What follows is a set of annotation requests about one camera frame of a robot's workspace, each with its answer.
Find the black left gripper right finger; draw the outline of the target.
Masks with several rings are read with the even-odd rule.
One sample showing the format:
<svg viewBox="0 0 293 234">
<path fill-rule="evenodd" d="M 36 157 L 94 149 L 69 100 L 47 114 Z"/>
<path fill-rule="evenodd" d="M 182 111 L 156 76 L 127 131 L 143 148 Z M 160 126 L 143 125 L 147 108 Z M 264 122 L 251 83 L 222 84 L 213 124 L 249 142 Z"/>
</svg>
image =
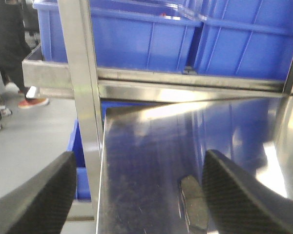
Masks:
<svg viewBox="0 0 293 234">
<path fill-rule="evenodd" d="M 202 189 L 220 234 L 293 234 L 293 201 L 218 150 L 207 150 Z"/>
</svg>

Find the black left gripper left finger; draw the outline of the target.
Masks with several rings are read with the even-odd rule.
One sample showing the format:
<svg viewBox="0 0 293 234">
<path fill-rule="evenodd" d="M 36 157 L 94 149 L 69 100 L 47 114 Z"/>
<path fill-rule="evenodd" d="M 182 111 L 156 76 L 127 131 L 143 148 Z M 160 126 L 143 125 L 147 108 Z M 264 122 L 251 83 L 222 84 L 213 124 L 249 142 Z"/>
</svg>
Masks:
<svg viewBox="0 0 293 234">
<path fill-rule="evenodd" d="M 59 234 L 77 187 L 76 158 L 63 152 L 0 198 L 0 234 Z"/>
</svg>

